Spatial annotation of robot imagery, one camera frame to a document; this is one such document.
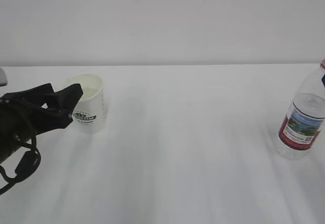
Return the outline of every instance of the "water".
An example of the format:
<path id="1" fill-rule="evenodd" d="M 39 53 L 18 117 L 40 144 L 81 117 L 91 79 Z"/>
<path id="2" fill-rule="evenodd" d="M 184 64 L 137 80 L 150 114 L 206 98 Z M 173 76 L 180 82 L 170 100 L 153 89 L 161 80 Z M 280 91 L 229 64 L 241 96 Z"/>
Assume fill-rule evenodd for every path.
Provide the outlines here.
<path id="1" fill-rule="evenodd" d="M 294 104 L 298 110 L 308 116 L 316 118 L 325 117 L 325 100 L 317 95 L 310 93 L 301 93 L 295 96 Z M 284 144 L 280 138 L 278 138 L 276 145 L 277 151 L 280 155 L 288 159 L 300 159 L 304 157 L 308 150 L 295 150 Z"/>
<path id="2" fill-rule="evenodd" d="M 89 87 L 83 87 L 82 88 L 82 91 L 83 91 L 83 95 L 82 97 L 80 98 L 80 101 L 84 101 L 90 97 L 93 97 L 97 92 L 98 92 L 98 89 L 96 88 L 89 88 Z"/>

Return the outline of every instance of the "bottle label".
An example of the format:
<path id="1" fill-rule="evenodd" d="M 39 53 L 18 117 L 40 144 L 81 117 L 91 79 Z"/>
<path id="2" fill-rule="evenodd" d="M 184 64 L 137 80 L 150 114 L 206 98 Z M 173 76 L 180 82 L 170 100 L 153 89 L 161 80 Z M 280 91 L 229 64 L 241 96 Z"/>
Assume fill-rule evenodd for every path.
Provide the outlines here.
<path id="1" fill-rule="evenodd" d="M 294 103 L 284 119 L 279 132 L 283 143 L 296 150 L 307 150 L 315 142 L 325 118 L 305 115 Z"/>

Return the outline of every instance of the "water bottle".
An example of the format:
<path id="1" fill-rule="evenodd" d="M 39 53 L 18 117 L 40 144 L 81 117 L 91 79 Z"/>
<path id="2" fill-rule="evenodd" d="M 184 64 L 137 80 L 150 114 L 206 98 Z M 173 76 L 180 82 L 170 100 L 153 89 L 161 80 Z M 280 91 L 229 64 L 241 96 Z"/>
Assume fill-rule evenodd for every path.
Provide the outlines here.
<path id="1" fill-rule="evenodd" d="M 325 59 L 296 92 L 279 131 L 276 149 L 288 159 L 304 157 L 325 120 Z"/>

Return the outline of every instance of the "paper cup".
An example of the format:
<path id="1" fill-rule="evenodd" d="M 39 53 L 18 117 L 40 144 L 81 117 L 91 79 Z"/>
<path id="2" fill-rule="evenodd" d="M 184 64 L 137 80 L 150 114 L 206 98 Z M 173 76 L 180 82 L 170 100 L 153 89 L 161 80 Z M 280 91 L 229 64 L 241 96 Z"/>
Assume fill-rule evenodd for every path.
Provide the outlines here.
<path id="1" fill-rule="evenodd" d="M 103 94 L 103 81 L 95 74 L 81 74 L 68 78 L 64 87 L 79 83 L 83 96 L 73 111 L 74 121 L 86 134 L 100 132 L 106 125 L 108 104 Z"/>

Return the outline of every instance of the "white table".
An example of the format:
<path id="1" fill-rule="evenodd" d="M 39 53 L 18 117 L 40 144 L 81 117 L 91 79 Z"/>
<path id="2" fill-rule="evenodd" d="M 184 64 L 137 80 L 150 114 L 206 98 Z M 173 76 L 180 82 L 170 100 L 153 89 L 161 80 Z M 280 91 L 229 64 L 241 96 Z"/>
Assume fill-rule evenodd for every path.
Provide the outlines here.
<path id="1" fill-rule="evenodd" d="M 317 66 L 5 68 L 0 94 L 99 74 L 110 108 L 99 134 L 38 136 L 41 165 L 0 197 L 0 222 L 324 223 L 324 135 L 299 161 L 272 144 Z"/>

